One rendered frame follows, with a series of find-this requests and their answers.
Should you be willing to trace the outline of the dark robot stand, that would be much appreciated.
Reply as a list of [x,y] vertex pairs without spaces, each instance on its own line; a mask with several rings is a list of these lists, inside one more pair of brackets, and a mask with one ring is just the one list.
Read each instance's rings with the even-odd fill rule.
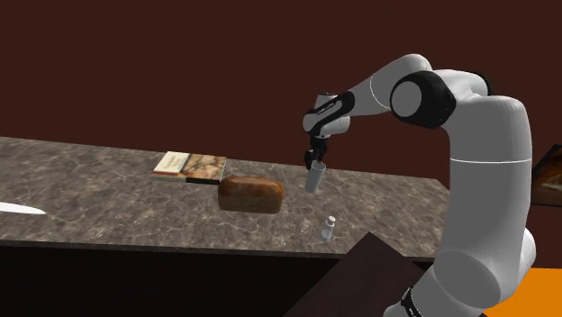
[[405,257],[368,232],[345,255],[292,252],[292,257],[337,263],[283,317],[383,317],[433,263]]

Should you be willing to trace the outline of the small grey shaker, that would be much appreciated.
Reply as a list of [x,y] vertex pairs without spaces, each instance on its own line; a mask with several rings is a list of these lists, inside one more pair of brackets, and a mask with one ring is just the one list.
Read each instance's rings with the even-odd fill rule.
[[336,219],[333,216],[328,216],[322,225],[321,229],[321,242],[329,242],[332,239],[333,231],[335,228]]

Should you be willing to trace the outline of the dark framed wall picture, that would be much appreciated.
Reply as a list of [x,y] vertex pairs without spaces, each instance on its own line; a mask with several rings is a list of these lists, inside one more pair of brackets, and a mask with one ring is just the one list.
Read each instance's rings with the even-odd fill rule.
[[562,207],[562,145],[553,145],[533,168],[531,203]]

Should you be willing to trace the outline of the white knife blade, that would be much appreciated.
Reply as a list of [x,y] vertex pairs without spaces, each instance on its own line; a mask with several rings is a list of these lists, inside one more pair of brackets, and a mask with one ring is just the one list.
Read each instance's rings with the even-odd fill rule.
[[46,213],[38,208],[21,205],[21,204],[10,204],[0,202],[0,212],[3,213],[22,213],[22,214],[36,214],[45,215]]

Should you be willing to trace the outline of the grey cup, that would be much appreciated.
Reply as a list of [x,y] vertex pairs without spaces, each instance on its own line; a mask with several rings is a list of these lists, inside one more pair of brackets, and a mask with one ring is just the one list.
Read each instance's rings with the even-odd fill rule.
[[307,171],[305,191],[308,193],[315,193],[318,189],[319,184],[322,181],[322,176],[326,170],[326,166],[323,162],[314,160]]

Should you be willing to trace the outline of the beige picture book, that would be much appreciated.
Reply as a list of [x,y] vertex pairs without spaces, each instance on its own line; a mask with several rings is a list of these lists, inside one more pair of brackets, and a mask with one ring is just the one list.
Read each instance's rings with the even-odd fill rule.
[[150,177],[181,183],[219,185],[226,160],[222,156],[168,151]]

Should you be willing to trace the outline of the brown bread loaf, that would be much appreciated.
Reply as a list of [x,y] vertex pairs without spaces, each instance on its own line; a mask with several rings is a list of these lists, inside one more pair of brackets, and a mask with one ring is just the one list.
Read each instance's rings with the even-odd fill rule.
[[218,205],[224,211],[278,213],[285,198],[283,185],[264,177],[227,177],[218,186]]

